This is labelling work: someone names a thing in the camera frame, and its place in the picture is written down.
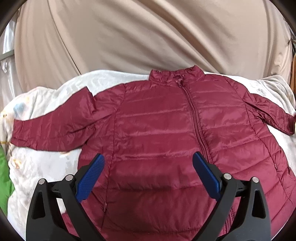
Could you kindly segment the white floral blanket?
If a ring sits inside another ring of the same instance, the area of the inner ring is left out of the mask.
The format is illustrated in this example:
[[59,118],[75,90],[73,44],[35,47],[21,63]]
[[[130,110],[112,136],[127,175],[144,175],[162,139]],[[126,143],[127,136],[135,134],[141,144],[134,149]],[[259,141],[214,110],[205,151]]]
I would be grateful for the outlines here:
[[[281,76],[273,75],[259,80],[224,76],[243,84],[250,93],[273,101],[286,113],[295,114],[294,93]],[[29,120],[49,113],[85,86],[95,95],[118,84],[146,79],[148,75],[96,70],[74,77],[56,89],[36,87],[6,105],[1,112],[1,146],[6,153],[9,177],[15,187],[8,200],[7,219],[24,240],[29,205],[37,182],[41,178],[59,181],[67,174],[76,173],[81,150],[44,152],[16,147],[11,144],[14,120]],[[283,148],[288,164],[295,173],[295,135],[289,137],[275,128],[268,128]]]

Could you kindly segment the metal window rail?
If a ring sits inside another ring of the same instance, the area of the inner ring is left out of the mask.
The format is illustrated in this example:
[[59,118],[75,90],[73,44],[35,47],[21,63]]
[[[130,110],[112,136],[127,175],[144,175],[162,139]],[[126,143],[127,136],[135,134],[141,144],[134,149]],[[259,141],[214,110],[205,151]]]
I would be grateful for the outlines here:
[[3,53],[3,54],[0,54],[0,61],[3,61],[4,59],[9,58],[11,56],[14,56],[14,54],[15,54],[14,50],[8,51],[8,52]]

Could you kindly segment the maroon puffer jacket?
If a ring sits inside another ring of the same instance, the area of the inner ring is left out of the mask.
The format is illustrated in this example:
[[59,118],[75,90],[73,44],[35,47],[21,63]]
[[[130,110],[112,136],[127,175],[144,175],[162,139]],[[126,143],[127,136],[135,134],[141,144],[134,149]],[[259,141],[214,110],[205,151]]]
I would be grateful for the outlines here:
[[295,117],[241,83],[199,67],[153,70],[148,80],[73,94],[54,111],[15,120],[11,143],[81,149],[105,167],[82,205],[107,240],[190,240],[215,201],[192,165],[195,152],[235,178],[259,178],[276,234],[295,209],[295,175],[269,127],[295,133]]

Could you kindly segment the beige curtain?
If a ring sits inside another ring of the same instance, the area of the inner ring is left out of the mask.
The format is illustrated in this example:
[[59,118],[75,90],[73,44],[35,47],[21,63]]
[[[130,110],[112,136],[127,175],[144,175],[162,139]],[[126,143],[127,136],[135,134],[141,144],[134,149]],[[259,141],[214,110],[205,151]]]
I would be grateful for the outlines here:
[[23,91],[98,69],[290,81],[292,36],[270,1],[27,1],[15,36]]

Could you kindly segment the green cloth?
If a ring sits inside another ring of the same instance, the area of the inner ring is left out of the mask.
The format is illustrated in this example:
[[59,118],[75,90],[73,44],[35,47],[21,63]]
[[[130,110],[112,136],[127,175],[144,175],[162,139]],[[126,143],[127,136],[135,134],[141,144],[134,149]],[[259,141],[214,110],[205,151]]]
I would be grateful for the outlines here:
[[1,210],[4,215],[8,214],[8,200],[15,190],[15,187],[9,177],[10,168],[8,166],[8,161],[6,155],[1,147],[0,152],[0,198],[1,198]]

